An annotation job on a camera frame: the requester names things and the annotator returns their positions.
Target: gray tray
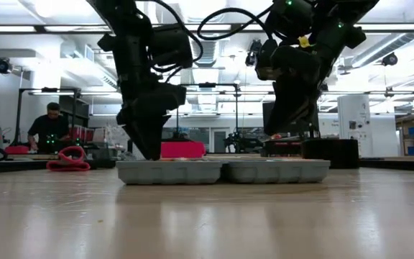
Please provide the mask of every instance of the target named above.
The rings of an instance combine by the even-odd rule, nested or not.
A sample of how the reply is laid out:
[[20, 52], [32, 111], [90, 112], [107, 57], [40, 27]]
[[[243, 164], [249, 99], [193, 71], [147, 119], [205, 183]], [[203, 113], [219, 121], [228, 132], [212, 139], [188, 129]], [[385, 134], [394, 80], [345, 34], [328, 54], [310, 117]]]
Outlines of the gray tray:
[[125, 184], [211, 184], [220, 178], [220, 161], [116, 162]]
[[329, 167], [325, 160], [230, 161], [226, 175], [234, 183], [318, 183]]

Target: pink box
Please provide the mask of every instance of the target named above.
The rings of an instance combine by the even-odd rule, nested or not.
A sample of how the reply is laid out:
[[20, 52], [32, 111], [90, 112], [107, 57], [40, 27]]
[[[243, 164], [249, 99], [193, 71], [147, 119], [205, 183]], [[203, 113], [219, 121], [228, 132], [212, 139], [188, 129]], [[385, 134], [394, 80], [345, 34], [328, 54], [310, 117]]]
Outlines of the pink box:
[[161, 158], [202, 158], [206, 148], [202, 142], [162, 142]]

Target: wooden table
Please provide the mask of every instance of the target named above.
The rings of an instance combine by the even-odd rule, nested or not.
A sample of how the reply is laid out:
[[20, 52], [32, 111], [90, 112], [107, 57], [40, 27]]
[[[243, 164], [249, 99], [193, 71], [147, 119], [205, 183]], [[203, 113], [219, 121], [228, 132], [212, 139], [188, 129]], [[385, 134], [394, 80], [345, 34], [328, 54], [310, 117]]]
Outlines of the wooden table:
[[124, 186], [115, 170], [0, 173], [0, 258], [410, 259], [414, 172], [211, 186]]

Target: metal frame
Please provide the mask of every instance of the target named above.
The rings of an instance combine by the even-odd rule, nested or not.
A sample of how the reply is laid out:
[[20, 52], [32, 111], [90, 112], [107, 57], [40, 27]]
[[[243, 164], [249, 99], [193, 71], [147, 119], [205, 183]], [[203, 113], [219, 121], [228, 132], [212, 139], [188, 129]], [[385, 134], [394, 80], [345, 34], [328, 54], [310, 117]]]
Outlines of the metal frame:
[[[22, 113], [22, 97], [23, 97], [23, 93], [25, 91], [39, 91], [42, 89], [33, 89], [33, 88], [20, 88], [19, 89], [19, 98], [17, 100], [17, 120], [16, 120], [16, 126], [15, 126], [15, 136], [14, 136], [14, 141], [11, 145], [19, 145], [21, 144], [19, 142], [19, 136], [20, 136], [20, 115]], [[71, 137], [73, 137], [73, 133], [74, 133], [74, 129], [75, 129], [75, 118], [76, 118], [76, 100], [78, 99], [78, 94], [80, 92], [80, 90], [78, 88], [57, 88], [57, 91], [60, 92], [66, 92], [66, 91], [70, 91], [73, 92], [73, 110], [72, 110], [72, 114], [71, 114]]]

